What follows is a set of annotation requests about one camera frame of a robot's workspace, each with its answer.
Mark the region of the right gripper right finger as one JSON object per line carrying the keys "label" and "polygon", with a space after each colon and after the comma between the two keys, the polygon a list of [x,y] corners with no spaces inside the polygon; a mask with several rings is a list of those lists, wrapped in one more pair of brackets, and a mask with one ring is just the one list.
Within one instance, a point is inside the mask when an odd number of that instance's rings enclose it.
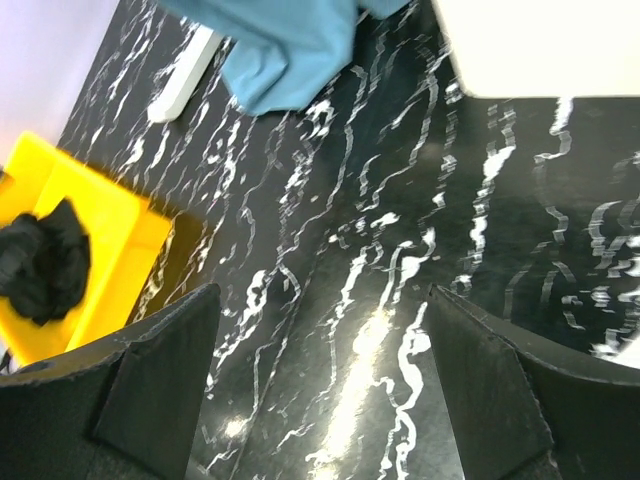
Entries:
{"label": "right gripper right finger", "polygon": [[636,479],[639,372],[433,285],[428,333],[468,479]]}

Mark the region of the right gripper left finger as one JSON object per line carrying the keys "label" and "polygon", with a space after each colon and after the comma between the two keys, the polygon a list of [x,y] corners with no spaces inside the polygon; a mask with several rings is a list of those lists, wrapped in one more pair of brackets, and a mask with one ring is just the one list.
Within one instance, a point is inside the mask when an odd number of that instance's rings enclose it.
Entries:
{"label": "right gripper left finger", "polygon": [[182,479],[221,314],[202,285],[1,378],[4,479]]}

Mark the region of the blue tank top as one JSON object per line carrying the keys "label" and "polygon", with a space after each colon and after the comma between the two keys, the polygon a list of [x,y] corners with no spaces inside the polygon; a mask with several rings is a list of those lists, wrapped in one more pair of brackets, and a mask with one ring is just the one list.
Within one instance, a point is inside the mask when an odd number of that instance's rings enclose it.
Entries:
{"label": "blue tank top", "polygon": [[222,79],[239,108],[300,111],[347,66],[359,13],[386,19],[405,1],[162,1],[168,12],[229,37]]}

